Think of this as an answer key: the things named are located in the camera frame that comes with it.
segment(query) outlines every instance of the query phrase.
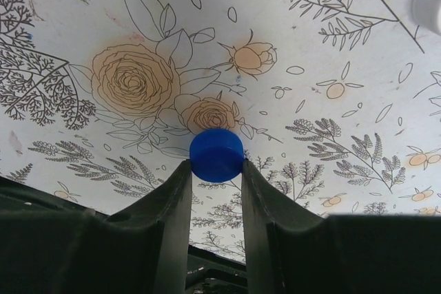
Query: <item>orange dot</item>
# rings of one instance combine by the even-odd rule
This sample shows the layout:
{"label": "orange dot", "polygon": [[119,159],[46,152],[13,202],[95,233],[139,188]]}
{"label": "orange dot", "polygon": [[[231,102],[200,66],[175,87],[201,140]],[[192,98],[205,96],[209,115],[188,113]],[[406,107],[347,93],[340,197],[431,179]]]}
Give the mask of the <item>orange dot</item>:
{"label": "orange dot", "polygon": [[340,196],[334,196],[331,200],[329,200],[329,203],[332,205],[339,204],[340,202],[342,202],[342,198]]}
{"label": "orange dot", "polygon": [[433,191],[431,189],[428,189],[427,191],[422,192],[425,196],[425,198],[428,198],[433,194]]}
{"label": "orange dot", "polygon": [[63,192],[63,191],[55,191],[54,195],[58,198],[65,199],[65,200],[67,200],[69,198],[69,194],[67,194],[66,192]]}
{"label": "orange dot", "polygon": [[414,196],[412,196],[412,201],[421,201],[424,200],[426,196],[423,193],[417,193]]}
{"label": "orange dot", "polygon": [[329,208],[329,207],[332,207],[332,206],[333,206],[333,204],[330,204],[330,203],[329,203],[329,200],[324,201],[324,202],[322,203],[322,205],[323,205],[324,207],[326,207],[326,208]]}
{"label": "orange dot", "polygon": [[345,87],[342,83],[334,83],[326,91],[326,95],[330,99],[340,98],[345,93]]}
{"label": "orange dot", "polygon": [[411,160],[409,161],[409,164],[416,167],[417,165],[422,165],[427,160],[426,154],[417,154],[412,156]]}

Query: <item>floral printed surface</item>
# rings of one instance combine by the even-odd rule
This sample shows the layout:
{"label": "floral printed surface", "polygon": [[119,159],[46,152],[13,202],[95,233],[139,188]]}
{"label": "floral printed surface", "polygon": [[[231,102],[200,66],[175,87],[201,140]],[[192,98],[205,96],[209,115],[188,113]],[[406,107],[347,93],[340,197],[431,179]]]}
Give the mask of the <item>floral printed surface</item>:
{"label": "floral printed surface", "polygon": [[[0,0],[2,176],[114,213],[193,137],[240,136],[304,208],[441,213],[439,37],[410,0]],[[240,178],[191,241],[245,261]]]}

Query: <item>rose illustration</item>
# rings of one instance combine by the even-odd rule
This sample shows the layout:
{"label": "rose illustration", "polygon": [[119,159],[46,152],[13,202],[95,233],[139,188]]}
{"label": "rose illustration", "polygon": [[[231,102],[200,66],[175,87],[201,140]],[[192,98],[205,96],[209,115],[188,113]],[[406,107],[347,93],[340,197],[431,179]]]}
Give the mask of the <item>rose illustration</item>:
{"label": "rose illustration", "polygon": [[94,99],[124,118],[156,115],[181,92],[173,62],[142,45],[107,48],[94,57],[92,69]]}
{"label": "rose illustration", "polygon": [[230,63],[241,74],[256,76],[268,72],[277,62],[277,53],[272,44],[248,43],[236,49],[221,44],[228,50]]}
{"label": "rose illustration", "polygon": [[215,98],[200,99],[197,96],[183,94],[176,98],[175,108],[180,120],[193,134],[206,129],[232,129],[236,124],[232,106]]}

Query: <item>blue bottle cap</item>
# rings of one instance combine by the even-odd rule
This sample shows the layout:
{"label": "blue bottle cap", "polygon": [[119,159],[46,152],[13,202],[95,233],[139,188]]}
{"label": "blue bottle cap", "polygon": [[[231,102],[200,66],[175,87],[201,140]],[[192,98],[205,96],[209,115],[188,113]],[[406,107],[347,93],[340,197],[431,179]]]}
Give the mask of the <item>blue bottle cap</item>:
{"label": "blue bottle cap", "polygon": [[244,159],[240,138],[225,129],[204,131],[190,145],[192,171],[208,182],[233,179],[241,173]]}

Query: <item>white object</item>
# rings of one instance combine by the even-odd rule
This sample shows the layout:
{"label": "white object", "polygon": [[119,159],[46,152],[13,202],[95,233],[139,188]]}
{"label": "white object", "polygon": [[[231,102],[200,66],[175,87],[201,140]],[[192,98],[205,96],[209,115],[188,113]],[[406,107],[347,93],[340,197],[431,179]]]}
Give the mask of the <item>white object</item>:
{"label": "white object", "polygon": [[441,35],[441,0],[413,0],[412,14],[417,24]]}

